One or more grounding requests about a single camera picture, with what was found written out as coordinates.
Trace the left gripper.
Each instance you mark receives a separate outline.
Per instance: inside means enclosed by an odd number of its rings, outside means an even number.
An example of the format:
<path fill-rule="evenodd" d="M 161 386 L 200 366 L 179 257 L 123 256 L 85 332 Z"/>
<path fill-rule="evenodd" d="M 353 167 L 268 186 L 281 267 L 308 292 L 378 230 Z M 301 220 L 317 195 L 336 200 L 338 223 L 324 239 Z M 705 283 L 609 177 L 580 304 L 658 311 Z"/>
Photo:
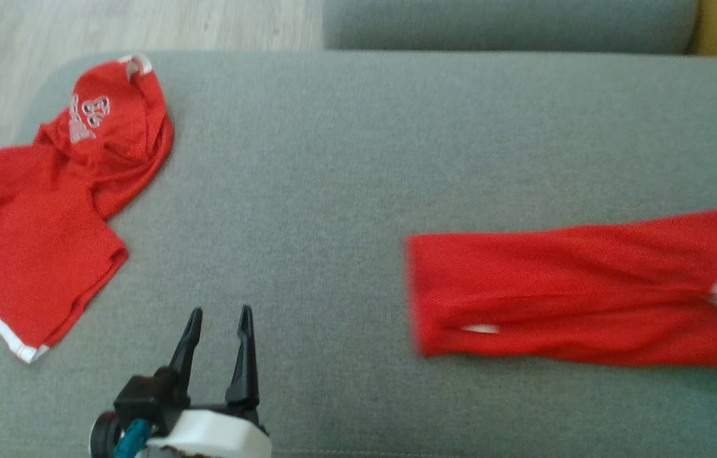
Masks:
<path fill-rule="evenodd" d="M 187 391 L 193 354 L 199 343 L 203 309 L 190 313 L 169 368 L 178 391 Z M 239 350 L 225 403 L 201 404 L 167 414 L 166 434 L 154 434 L 145 450 L 171 452 L 175 457 L 271 457 L 273 443 L 258 413 L 260 390 L 256 362 L 253 310 L 244 305 L 238 325 Z"/>

